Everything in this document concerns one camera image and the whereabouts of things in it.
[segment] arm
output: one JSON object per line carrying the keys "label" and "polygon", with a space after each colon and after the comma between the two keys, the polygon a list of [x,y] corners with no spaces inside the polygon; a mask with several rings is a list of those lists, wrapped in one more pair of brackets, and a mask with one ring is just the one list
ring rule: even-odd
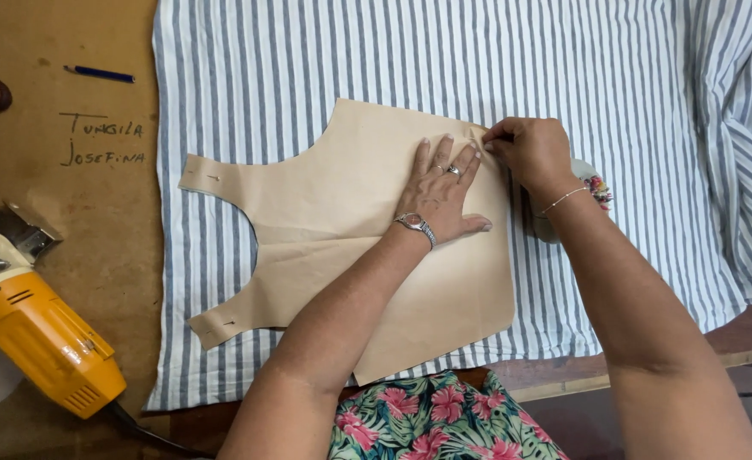
{"label": "arm", "polygon": [[[430,141],[419,143],[412,176],[397,214],[416,212],[444,243],[489,230],[483,217],[463,218],[464,196],[481,164],[467,146],[445,173],[452,137],[432,159]],[[256,375],[217,456],[326,458],[337,399],[370,340],[381,313],[401,283],[430,251],[417,231],[393,223],[379,243],[323,289],[293,319]]]}
{"label": "arm", "polygon": [[[544,206],[583,186],[557,120],[507,118],[484,141]],[[752,458],[752,427],[728,373],[654,268],[589,193],[547,216],[606,354],[628,457]]]}

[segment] pencil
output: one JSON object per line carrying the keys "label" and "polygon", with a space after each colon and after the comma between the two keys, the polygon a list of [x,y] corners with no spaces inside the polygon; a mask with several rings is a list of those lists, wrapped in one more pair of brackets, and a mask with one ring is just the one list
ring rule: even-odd
{"label": "pencil", "polygon": [[134,83],[135,77],[127,74],[118,74],[117,72],[110,72],[108,70],[92,69],[91,67],[83,66],[64,66],[65,70],[68,70],[78,75],[88,75],[90,77],[109,78],[124,83]]}

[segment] silver bracelet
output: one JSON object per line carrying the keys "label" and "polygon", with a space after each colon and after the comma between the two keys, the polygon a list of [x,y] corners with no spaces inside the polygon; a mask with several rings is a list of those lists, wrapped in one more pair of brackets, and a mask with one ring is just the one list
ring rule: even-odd
{"label": "silver bracelet", "polygon": [[581,190],[588,190],[588,189],[586,187],[581,187],[581,188],[579,188],[577,190],[573,190],[573,191],[571,191],[569,193],[566,193],[564,196],[561,196],[560,200],[555,201],[553,204],[550,204],[545,210],[543,210],[541,212],[546,214],[546,211],[548,211],[548,210],[552,209],[553,207],[555,207],[555,204],[558,204],[561,201],[564,201],[567,196],[569,196],[569,195],[571,195],[572,193],[575,193],[575,192],[580,192]]}

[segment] hand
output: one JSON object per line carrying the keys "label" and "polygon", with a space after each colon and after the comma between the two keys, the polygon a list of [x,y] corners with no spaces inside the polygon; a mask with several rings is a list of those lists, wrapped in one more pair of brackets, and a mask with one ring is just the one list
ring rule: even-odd
{"label": "hand", "polygon": [[572,173],[569,139],[561,122],[539,118],[508,117],[483,138],[484,150],[496,155],[513,177],[542,203],[577,188]]}
{"label": "hand", "polygon": [[461,177],[449,168],[452,152],[452,135],[447,134],[438,144],[430,160],[430,139],[418,143],[416,160],[412,165],[410,181],[399,199],[395,214],[418,213],[426,220],[435,235],[436,244],[452,241],[467,233],[488,232],[492,228],[483,216],[464,218],[464,197],[481,166],[481,154],[475,146],[463,148],[452,165],[461,171]]}

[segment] blue and white striped fabric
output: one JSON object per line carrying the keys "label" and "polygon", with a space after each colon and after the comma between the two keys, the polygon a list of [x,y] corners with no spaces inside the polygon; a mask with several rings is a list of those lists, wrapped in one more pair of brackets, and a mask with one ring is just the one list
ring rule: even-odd
{"label": "blue and white striped fabric", "polygon": [[[485,126],[556,117],[703,331],[752,302],[752,1],[161,0],[153,42],[166,254],[146,409],[241,398],[282,334],[204,352],[188,329],[248,282],[256,243],[240,210],[176,188],[186,154],[285,161],[335,98]],[[512,201],[514,324],[398,377],[602,351],[562,248]]]}

